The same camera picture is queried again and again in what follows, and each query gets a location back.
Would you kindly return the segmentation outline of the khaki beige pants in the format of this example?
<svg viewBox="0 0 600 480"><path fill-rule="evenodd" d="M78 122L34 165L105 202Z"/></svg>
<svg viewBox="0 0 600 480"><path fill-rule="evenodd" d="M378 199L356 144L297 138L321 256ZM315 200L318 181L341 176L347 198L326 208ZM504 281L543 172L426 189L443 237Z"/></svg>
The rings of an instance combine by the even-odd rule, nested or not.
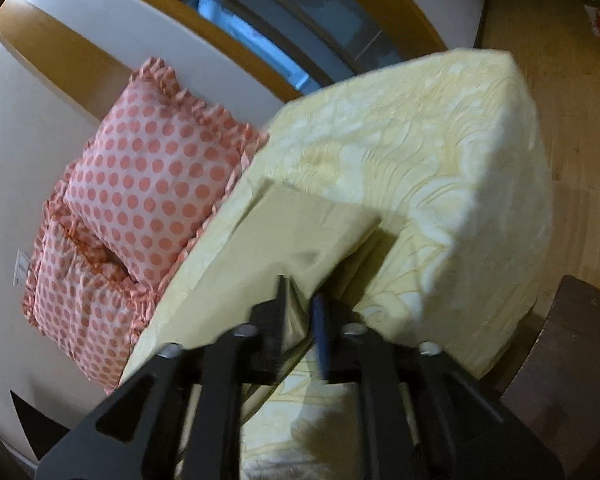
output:
<svg viewBox="0 0 600 480"><path fill-rule="evenodd" d="M280 183L235 190L174 274L122 377L168 342L201 347L246 322L282 276L290 281L283 349L294 353L308 333L310 298L379 223L372 208Z"/></svg>

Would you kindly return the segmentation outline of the dark wooden chair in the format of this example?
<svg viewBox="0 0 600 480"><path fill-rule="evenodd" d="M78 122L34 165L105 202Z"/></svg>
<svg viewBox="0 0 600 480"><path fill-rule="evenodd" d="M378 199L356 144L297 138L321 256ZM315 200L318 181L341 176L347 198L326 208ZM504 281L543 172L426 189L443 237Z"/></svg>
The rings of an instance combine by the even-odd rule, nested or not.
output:
<svg viewBox="0 0 600 480"><path fill-rule="evenodd" d="M503 403L562 463L600 479L600 289L566 275Z"/></svg>

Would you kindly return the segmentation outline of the left polka dot pillow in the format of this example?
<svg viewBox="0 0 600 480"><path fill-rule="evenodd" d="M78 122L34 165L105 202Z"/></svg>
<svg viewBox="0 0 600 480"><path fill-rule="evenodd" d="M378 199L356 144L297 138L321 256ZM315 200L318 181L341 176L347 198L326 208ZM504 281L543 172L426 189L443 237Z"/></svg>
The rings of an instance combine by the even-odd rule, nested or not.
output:
<svg viewBox="0 0 600 480"><path fill-rule="evenodd" d="M22 310L89 380L111 392L157 301L65 204L74 166L68 163L42 206Z"/></svg>

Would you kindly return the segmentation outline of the polka dot pillow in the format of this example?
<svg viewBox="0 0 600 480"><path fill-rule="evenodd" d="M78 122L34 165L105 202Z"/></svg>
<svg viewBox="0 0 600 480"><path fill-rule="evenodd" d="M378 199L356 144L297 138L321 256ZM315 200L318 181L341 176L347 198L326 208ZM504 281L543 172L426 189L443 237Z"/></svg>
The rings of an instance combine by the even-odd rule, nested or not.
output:
<svg viewBox="0 0 600 480"><path fill-rule="evenodd" d="M163 292L267 140L148 58L84 148L65 202L134 281Z"/></svg>
<svg viewBox="0 0 600 480"><path fill-rule="evenodd" d="M89 380L111 392L157 301L65 204L74 166L68 163L42 206L22 310Z"/></svg>

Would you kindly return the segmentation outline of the yellow patterned bed sheet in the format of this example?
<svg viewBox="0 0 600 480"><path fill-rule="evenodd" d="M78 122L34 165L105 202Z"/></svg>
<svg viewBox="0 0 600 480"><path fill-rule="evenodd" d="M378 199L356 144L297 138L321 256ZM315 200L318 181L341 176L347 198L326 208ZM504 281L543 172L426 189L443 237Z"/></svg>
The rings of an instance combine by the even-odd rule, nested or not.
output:
<svg viewBox="0 0 600 480"><path fill-rule="evenodd" d="M230 196L271 181L380 215L313 296L395 344L434 342L479 381L531 306L552 221L513 59L452 51L376 70L284 106L270 133ZM242 387L236 479L366 479L356 389L322 377L313 296L274 382Z"/></svg>

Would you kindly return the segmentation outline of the right polka dot pillow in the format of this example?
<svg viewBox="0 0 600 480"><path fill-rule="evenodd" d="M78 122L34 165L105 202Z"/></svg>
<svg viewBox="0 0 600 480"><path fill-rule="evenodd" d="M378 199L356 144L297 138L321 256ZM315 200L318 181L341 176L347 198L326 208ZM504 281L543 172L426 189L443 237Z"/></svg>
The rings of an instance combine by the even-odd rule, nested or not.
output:
<svg viewBox="0 0 600 480"><path fill-rule="evenodd" d="M148 58L84 148L65 202L134 281L163 292L267 140Z"/></svg>

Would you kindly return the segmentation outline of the white wall socket plate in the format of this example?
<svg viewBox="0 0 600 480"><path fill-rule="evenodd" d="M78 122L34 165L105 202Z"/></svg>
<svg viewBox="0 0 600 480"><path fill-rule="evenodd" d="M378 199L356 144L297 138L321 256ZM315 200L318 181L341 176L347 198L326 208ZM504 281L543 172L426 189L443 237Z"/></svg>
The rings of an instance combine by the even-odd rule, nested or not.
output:
<svg viewBox="0 0 600 480"><path fill-rule="evenodd" d="M17 250L14 275L12 276L12 284L14 286L23 286L26 284L30 261L30 256L26 252L20 249Z"/></svg>

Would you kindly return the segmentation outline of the wooden door frame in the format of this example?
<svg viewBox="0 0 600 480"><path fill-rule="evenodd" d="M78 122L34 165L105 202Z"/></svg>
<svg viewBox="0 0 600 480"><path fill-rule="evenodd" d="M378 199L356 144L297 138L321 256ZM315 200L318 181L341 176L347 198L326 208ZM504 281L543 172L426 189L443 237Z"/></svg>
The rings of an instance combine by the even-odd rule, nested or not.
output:
<svg viewBox="0 0 600 480"><path fill-rule="evenodd" d="M300 92L262 58L181 0L3 0L0 45L94 118L150 56L242 120L262 125Z"/></svg>

